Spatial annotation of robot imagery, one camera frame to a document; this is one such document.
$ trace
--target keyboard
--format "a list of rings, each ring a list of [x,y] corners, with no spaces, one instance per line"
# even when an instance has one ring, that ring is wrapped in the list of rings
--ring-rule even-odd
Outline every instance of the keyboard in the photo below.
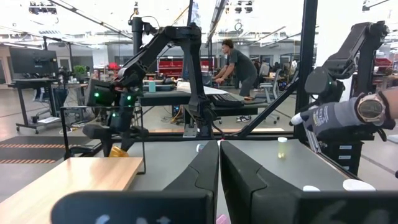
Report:
[[[229,94],[210,95],[209,99],[215,106],[235,108],[244,106],[244,103],[241,100],[238,100]]]

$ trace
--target black robotic arm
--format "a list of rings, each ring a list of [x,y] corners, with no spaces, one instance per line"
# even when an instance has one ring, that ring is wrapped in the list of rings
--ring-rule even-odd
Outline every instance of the black robotic arm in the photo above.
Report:
[[[131,21],[134,27],[140,27],[139,32],[154,33],[155,29],[148,23],[143,23],[141,18],[135,17]],[[98,80],[90,80],[88,105],[100,106],[120,106],[110,123],[110,127],[115,131],[125,132],[129,129],[132,112],[123,109],[127,106],[134,106],[138,96],[142,96],[139,87],[145,78],[148,68],[155,62],[158,54],[167,46],[173,43],[181,46],[185,58],[187,59],[188,72],[190,78],[191,98],[188,106],[189,113],[197,121],[197,125],[207,127],[205,131],[208,136],[212,136],[211,125],[216,119],[214,111],[211,109],[210,101],[205,95],[203,89],[203,81],[201,77],[200,66],[200,47],[201,47],[201,30],[195,23],[191,23],[186,27],[167,26],[160,28],[154,35],[154,38],[145,46],[140,48],[133,58],[126,62],[120,69],[117,79],[113,83],[107,84]],[[107,96],[107,105],[95,102],[97,100],[94,95],[96,90],[105,91],[102,95]]]

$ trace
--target gray table surface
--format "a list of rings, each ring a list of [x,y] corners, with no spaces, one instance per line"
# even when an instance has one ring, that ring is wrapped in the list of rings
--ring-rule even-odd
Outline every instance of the gray table surface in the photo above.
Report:
[[[239,96],[238,94],[234,94],[234,93],[228,93],[228,94],[232,95],[233,97],[235,97],[238,100],[244,101],[243,96]],[[157,91],[155,93],[149,93],[149,92],[144,93],[144,97],[142,99],[144,99],[146,97],[146,98],[159,98],[159,100],[161,100],[162,97],[178,97],[178,96],[190,96],[190,95],[191,95],[190,93],[185,93],[185,92],[177,91],[177,90]],[[264,102],[264,103],[256,103],[256,104],[251,104],[251,105],[250,104],[244,105],[243,108],[247,108],[247,109],[266,108],[266,107],[268,107],[268,105],[269,105],[268,103]]]
[[[266,169],[302,189],[313,185],[320,190],[342,191],[347,179],[334,167],[320,159],[298,140],[288,140],[285,159],[277,157],[277,141],[230,141]],[[197,144],[207,141],[147,142],[147,173],[137,175],[130,190],[162,190],[191,163],[197,155]],[[131,156],[142,156],[142,144],[129,150]],[[221,179],[218,184],[217,214],[228,215]]]

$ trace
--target gloved hand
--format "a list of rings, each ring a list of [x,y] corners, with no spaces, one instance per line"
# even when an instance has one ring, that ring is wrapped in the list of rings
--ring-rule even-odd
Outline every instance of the gloved hand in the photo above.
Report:
[[[318,136],[322,131],[363,124],[355,112],[358,98],[354,97],[341,103],[327,103],[317,108],[296,114],[293,125],[304,123],[304,127]]]

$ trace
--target workbench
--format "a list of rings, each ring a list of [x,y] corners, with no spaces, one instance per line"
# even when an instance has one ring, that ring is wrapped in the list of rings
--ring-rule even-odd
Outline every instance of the workbench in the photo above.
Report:
[[[55,97],[54,97],[53,89],[58,88],[63,85],[54,84],[54,82],[56,82],[56,80],[49,79],[49,78],[32,78],[32,79],[15,79],[15,80],[13,80],[13,83],[8,84],[8,87],[17,88],[18,96],[19,96],[19,103],[21,105],[22,118],[24,120],[23,124],[16,123],[17,131],[19,131],[20,127],[23,127],[23,128],[34,129],[35,133],[38,134],[39,133],[39,131],[37,130],[38,127],[46,126],[46,125],[49,125],[52,123],[61,122],[60,119],[54,120],[49,123],[30,122],[27,117],[24,96],[22,94],[22,90],[25,90],[25,89],[37,89],[37,88],[47,89],[49,92],[50,115],[52,117],[59,117],[59,114],[58,114],[59,111],[57,111],[57,109],[55,107]],[[66,85],[66,88],[68,88],[68,89],[74,88],[76,90],[76,97],[77,97],[77,102],[78,102],[79,106],[84,105],[84,96],[85,96],[84,87],[86,87],[87,85],[88,84],[80,84],[80,83],[69,83]],[[81,118],[83,117],[82,110],[77,111],[77,113],[80,115]]]
[[[228,93],[239,100],[244,100],[242,96]],[[141,106],[168,106],[168,105],[187,105],[191,98],[190,93],[182,91],[158,91],[155,93],[144,93],[144,97],[140,97]],[[217,107],[212,105],[212,109],[217,116],[239,116],[239,115],[255,115],[258,114],[259,108],[268,107],[267,103],[258,103],[251,105],[244,105],[240,108]]]
[[[136,176],[129,190],[162,190],[195,158],[197,144],[206,143],[207,141],[146,142],[147,172],[145,175]],[[230,143],[267,170],[300,189],[305,185],[312,185],[324,191],[343,191],[343,181],[349,179],[296,139],[287,141],[285,159],[278,158],[277,141],[230,141]],[[141,157],[141,147],[141,144],[135,144],[128,153],[130,156]],[[217,216],[221,214],[228,215],[228,209],[220,176]]]

